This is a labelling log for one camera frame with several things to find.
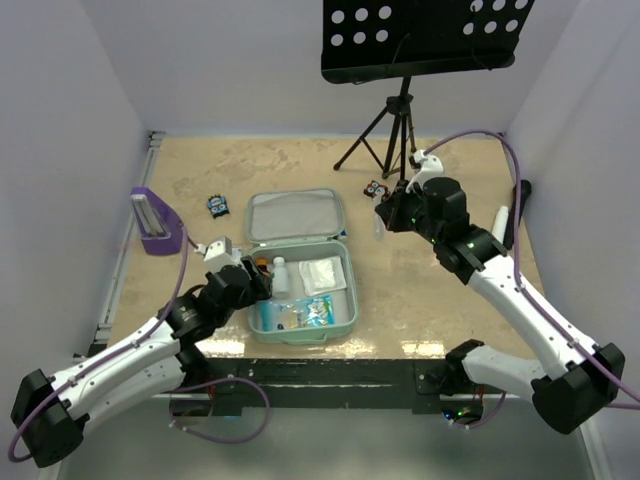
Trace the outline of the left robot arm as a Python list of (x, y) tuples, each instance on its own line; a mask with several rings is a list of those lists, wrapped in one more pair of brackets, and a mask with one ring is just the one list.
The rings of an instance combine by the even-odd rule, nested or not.
[(272, 295), (270, 276), (250, 256), (205, 278), (102, 352), (52, 375), (36, 369), (24, 376), (10, 414), (16, 427), (10, 462), (53, 466), (109, 415), (159, 393), (200, 390), (207, 361), (198, 342), (224, 327), (235, 312)]

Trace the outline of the white plastic bottle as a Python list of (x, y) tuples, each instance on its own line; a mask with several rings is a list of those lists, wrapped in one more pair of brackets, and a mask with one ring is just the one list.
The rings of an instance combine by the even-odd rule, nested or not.
[(291, 290), (289, 273), (283, 257), (273, 258), (272, 294), (274, 298), (286, 298)]

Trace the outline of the amber medicine bottle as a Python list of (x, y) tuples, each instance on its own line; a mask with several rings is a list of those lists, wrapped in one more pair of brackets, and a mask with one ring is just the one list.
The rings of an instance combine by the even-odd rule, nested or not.
[(262, 272), (263, 275), (267, 277), (271, 276), (271, 272), (268, 268), (268, 262), (265, 258), (256, 258), (255, 262), (256, 262), (256, 266)]

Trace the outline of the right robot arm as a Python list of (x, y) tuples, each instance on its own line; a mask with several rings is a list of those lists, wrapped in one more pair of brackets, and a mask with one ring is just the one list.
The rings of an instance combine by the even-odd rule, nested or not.
[(529, 401), (553, 430), (569, 434), (611, 404), (626, 358), (600, 346), (560, 315), (522, 275), (489, 231), (473, 224), (458, 181), (435, 177), (422, 187), (401, 180), (374, 211), (389, 232), (414, 232), (436, 259), (487, 300), (533, 351), (525, 360), (469, 340), (450, 351), (445, 379), (459, 393), (477, 384)]

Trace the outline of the white gauze packet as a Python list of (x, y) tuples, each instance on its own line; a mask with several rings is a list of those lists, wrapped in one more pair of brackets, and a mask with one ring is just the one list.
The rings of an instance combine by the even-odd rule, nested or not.
[(313, 297), (347, 287), (339, 256), (301, 261), (298, 270), (307, 296)]

